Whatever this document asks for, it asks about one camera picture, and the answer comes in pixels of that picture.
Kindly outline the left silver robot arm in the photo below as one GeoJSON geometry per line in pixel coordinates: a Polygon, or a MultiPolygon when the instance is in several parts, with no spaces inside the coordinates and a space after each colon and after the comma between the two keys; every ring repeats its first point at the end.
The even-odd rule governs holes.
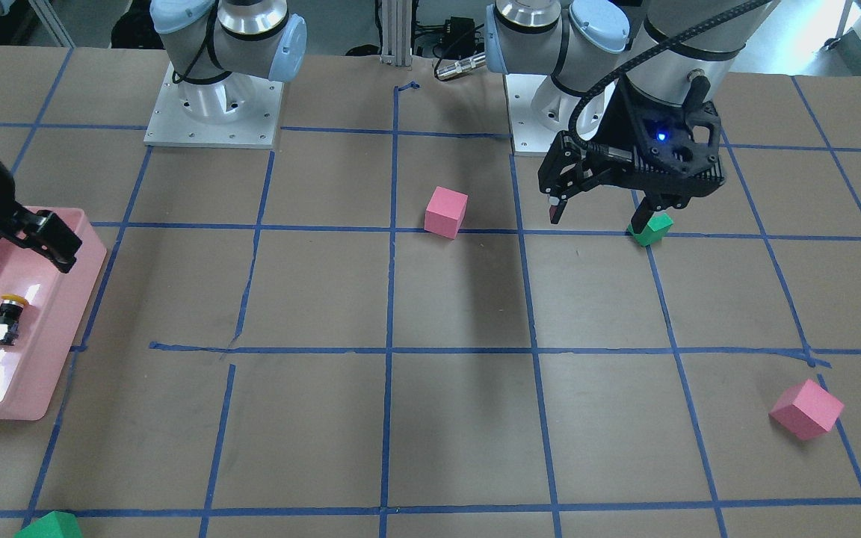
{"type": "Polygon", "coordinates": [[[723,186],[713,95],[775,1],[496,1],[487,67],[542,75],[533,109],[553,134],[537,171],[553,224],[600,186],[641,191],[629,234],[659,241],[723,186]]]}

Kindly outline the green cube near left arm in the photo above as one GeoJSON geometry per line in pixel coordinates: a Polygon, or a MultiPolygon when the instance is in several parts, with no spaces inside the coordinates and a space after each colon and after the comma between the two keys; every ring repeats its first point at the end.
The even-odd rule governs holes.
{"type": "Polygon", "coordinates": [[[667,212],[655,212],[655,214],[650,215],[649,221],[643,225],[641,232],[636,232],[633,224],[635,222],[632,221],[626,227],[626,231],[638,245],[648,247],[655,242],[659,242],[670,231],[670,228],[673,227],[674,221],[667,212]]]}

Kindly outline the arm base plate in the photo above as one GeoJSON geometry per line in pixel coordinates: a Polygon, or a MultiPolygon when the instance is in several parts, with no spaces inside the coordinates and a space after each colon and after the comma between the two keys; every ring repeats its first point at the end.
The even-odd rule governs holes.
{"type": "Polygon", "coordinates": [[[147,146],[273,149],[284,83],[234,72],[211,85],[174,83],[165,71],[146,135],[147,146]]]}
{"type": "Polygon", "coordinates": [[[580,96],[561,90],[550,75],[508,74],[504,82],[513,153],[543,157],[556,134],[567,129],[580,96]]]}

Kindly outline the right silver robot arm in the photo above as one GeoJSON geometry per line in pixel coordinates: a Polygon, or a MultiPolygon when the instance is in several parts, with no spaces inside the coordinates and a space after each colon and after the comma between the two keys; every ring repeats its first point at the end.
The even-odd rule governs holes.
{"type": "MultiPolygon", "coordinates": [[[[152,26],[170,57],[171,91],[189,140],[209,126],[229,127],[260,112],[261,81],[293,81],[307,45],[305,19],[284,1],[153,1],[152,26]]],[[[53,210],[30,210],[15,197],[0,160],[0,241],[31,250],[68,273],[82,239],[53,210]]]]}

